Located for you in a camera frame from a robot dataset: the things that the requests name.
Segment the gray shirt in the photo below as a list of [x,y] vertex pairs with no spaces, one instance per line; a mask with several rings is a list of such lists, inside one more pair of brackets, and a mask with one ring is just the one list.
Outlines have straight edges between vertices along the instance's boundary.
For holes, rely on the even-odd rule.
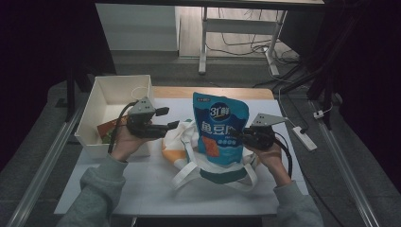
[[[108,155],[99,167],[88,168],[80,179],[81,192],[57,226],[110,226],[110,216],[126,182],[123,172],[127,165]],[[274,188],[274,193],[279,201],[279,226],[323,226],[316,204],[295,182]]]

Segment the white cardboard box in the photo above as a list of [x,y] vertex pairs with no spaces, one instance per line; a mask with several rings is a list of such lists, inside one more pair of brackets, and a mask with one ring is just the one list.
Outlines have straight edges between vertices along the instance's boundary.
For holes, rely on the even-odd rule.
[[[144,96],[154,105],[149,75],[95,78],[94,87],[75,132],[75,136],[91,158],[106,157],[109,148],[109,144],[102,144],[97,126],[118,118],[127,104]],[[149,155],[148,144],[143,145],[133,155]]]

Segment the dark background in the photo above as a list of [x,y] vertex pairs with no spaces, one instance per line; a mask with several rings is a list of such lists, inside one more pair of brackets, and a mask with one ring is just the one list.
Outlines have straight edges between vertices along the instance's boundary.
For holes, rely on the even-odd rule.
[[115,69],[93,1],[2,1],[0,34],[2,169],[36,122],[51,86],[71,72]]

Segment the cable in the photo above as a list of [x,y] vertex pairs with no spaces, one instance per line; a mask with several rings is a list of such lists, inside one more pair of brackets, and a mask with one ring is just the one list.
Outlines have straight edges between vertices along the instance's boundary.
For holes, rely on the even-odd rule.
[[327,113],[327,112],[331,111],[332,109],[333,109],[333,102],[331,102],[330,109],[328,109],[327,111],[324,111],[323,113]]
[[[297,64],[297,65],[295,65],[293,68],[291,68],[287,73],[285,73],[281,78],[285,78],[285,77],[288,77],[288,76],[291,76],[293,73],[295,73],[297,70],[298,70],[298,68],[300,67],[301,65],[300,64]],[[256,83],[254,86],[253,86],[253,88],[255,88],[255,87],[257,87],[257,86],[260,86],[260,85],[265,85],[265,84],[269,84],[269,83],[272,83],[272,82],[275,82],[276,80],[269,80],[269,81],[267,81],[267,82],[261,82],[261,83]]]
[[292,157],[291,157],[291,153],[289,152],[288,149],[288,143],[286,141],[286,139],[284,138],[284,136],[278,132],[275,132],[276,134],[280,135],[284,142],[286,142],[286,145],[284,146],[283,143],[281,143],[280,140],[278,140],[277,138],[274,138],[274,143],[276,143],[278,146],[280,146],[280,148],[284,151],[284,153],[287,156],[287,160],[288,160],[288,176],[291,178],[292,176]]
[[296,127],[295,124],[288,118],[286,109],[284,109],[283,103],[281,102],[281,97],[280,97],[281,88],[278,90],[278,104],[280,105],[281,109],[283,110],[283,113],[284,113],[285,118],[286,118],[294,127]]
[[129,107],[134,106],[136,103],[137,103],[137,101],[135,101],[135,102],[130,102],[126,107],[124,107],[124,109],[121,111],[121,114],[118,116],[117,122],[115,123],[115,127],[114,127],[113,132],[112,132],[112,137],[111,137],[111,139],[110,139],[110,144],[109,144],[109,149],[108,149],[108,152],[109,152],[109,153],[112,153],[112,151],[113,151],[114,141],[115,141],[115,137],[116,137],[116,135],[117,135],[117,129],[118,129],[118,127],[120,126],[121,118],[123,117],[124,112],[125,112]]
[[[288,148],[288,143],[287,143],[286,139],[284,138],[284,136],[283,136],[282,134],[278,133],[278,132],[276,132],[276,134],[280,135],[280,136],[283,138],[283,140],[284,140],[284,142],[286,143],[286,146],[287,146],[287,148]],[[304,173],[304,170],[303,170],[303,168],[302,168],[302,166],[301,166],[301,162],[300,162],[299,160],[298,160],[298,165],[299,165],[299,167],[300,167],[300,169],[301,169],[302,175],[304,175],[304,177],[305,177],[307,183],[309,183],[310,187],[311,187],[312,190],[315,192],[316,196],[319,198],[319,200],[321,201],[321,203],[323,204],[323,206],[324,206],[324,207],[326,208],[326,210],[331,214],[331,216],[336,220],[336,222],[337,222],[341,227],[344,227],[344,225],[342,224],[342,222],[337,218],[337,216],[333,213],[333,211],[330,209],[330,207],[328,207],[328,205],[324,202],[322,196],[319,194],[319,192],[316,190],[316,188],[313,186],[313,184],[312,184],[312,183],[310,182],[310,180],[307,178],[307,176],[306,176],[306,174]]]
[[326,210],[330,213],[330,215],[336,220],[336,222],[339,224],[339,226],[344,227],[344,225],[342,224],[342,222],[339,220],[339,218],[337,218],[337,216],[333,213],[333,211],[330,209],[330,207],[325,203],[325,201],[323,200],[322,196],[319,194],[319,192],[316,190],[315,186],[313,186],[313,184],[310,182],[310,180],[307,178],[306,174],[304,173],[304,170],[301,166],[301,163],[298,161],[298,164],[300,166],[301,169],[301,173],[302,175],[304,175],[307,183],[309,183],[309,186],[312,188],[313,192],[315,192],[316,196],[319,198],[319,200],[321,201],[321,203],[323,204],[323,206],[326,208]]
[[289,99],[289,101],[292,103],[292,105],[295,107],[295,110],[297,111],[298,115],[301,117],[301,119],[304,121],[305,127],[301,129],[301,133],[305,133],[307,130],[309,130],[309,124],[307,124],[307,122],[304,119],[304,116],[301,114],[301,112],[298,110],[297,106],[295,105],[295,103],[292,101],[292,99],[289,97],[289,95],[287,94],[287,97]]

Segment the blue plastic bag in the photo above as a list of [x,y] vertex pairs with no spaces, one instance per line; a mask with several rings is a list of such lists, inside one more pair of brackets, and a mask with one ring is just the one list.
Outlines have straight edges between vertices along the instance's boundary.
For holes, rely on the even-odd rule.
[[199,153],[218,165],[240,163],[243,145],[229,129],[243,131],[249,118],[248,105],[225,96],[194,93],[193,108],[200,135]]

